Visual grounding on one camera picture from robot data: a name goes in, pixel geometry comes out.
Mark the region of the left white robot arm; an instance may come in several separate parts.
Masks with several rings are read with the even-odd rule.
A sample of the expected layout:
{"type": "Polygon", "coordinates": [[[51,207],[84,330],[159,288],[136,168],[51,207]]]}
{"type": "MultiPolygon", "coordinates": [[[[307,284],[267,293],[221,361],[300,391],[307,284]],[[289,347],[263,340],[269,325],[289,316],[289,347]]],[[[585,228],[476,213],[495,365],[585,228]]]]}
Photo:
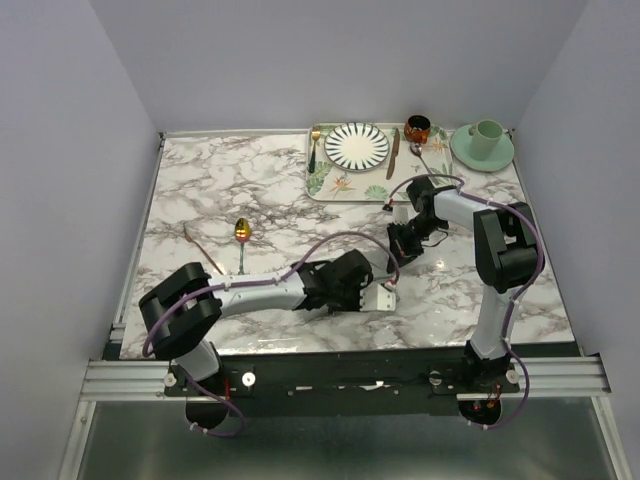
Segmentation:
{"type": "Polygon", "coordinates": [[[201,263],[187,263],[139,300],[147,328],[143,355],[176,362],[201,395],[221,385],[222,361],[205,340],[217,321],[262,310],[359,311],[373,270],[360,251],[351,250],[332,261],[302,263],[295,271],[223,276],[214,284],[210,279],[201,263]]]}

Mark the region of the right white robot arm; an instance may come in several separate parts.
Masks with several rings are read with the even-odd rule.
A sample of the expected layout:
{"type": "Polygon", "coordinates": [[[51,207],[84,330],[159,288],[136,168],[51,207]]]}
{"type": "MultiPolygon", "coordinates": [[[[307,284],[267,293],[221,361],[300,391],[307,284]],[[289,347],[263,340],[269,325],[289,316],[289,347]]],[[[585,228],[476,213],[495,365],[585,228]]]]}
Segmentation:
{"type": "Polygon", "coordinates": [[[436,187],[433,174],[402,183],[416,216],[387,226],[387,271],[403,267],[424,253],[422,242],[454,223],[472,232],[475,268],[484,283],[478,322],[461,361],[460,379],[480,392],[506,374],[510,360],[516,303],[544,268],[544,252],[528,204],[484,200],[456,186],[436,187]]]}

